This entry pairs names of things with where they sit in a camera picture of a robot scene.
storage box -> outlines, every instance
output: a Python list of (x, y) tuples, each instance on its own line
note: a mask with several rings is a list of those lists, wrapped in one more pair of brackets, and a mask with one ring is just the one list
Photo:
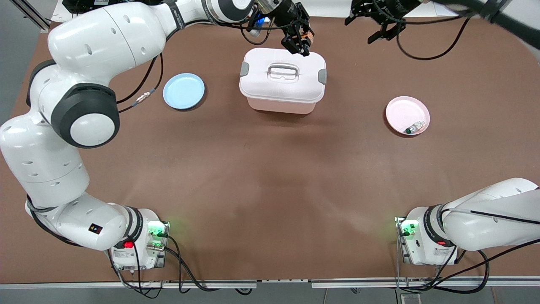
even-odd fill
[(325, 94), (326, 62), (321, 55), (256, 48), (242, 63), (240, 91), (255, 110), (309, 114)]

brown table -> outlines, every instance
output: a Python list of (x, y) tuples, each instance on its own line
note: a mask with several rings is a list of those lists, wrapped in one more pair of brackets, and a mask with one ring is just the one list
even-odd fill
[[(164, 52), (164, 79), (201, 76), (204, 104), (181, 113), (159, 91), (122, 113), (114, 141), (81, 151), (88, 192), (171, 221), (201, 279), (317, 279), (394, 276), (394, 216), (416, 206), (510, 177), (540, 183), (540, 68), (509, 33), (473, 20), (450, 54), (419, 62), (393, 41), (367, 45), (377, 30), (367, 19), (344, 27), (341, 19), (314, 18), (312, 25), (313, 51), (326, 59), (329, 78), (324, 99), (307, 116), (249, 107), (238, 75), (252, 46), (236, 30), (196, 26), (176, 34)], [(460, 26), (410, 26), (402, 43), (419, 56), (438, 54)], [(279, 47), (280, 36), (265, 47)], [(29, 71), (49, 58), (41, 35)], [(119, 98), (145, 69), (113, 80)], [(155, 84), (157, 70), (145, 87)], [(13, 115), (28, 110), (29, 71)], [(400, 95), (429, 108), (424, 134), (400, 137), (385, 124), (386, 104)], [(4, 161), (0, 171), (1, 283), (116, 281), (103, 253), (41, 231), (24, 212), (23, 189)], [(521, 249), (493, 262), (491, 274), (539, 275), (539, 257), (540, 246)], [(477, 261), (471, 253), (448, 268)], [(176, 263), (167, 264), (143, 279), (177, 278)], [(403, 275), (432, 274), (433, 267), (403, 267)]]

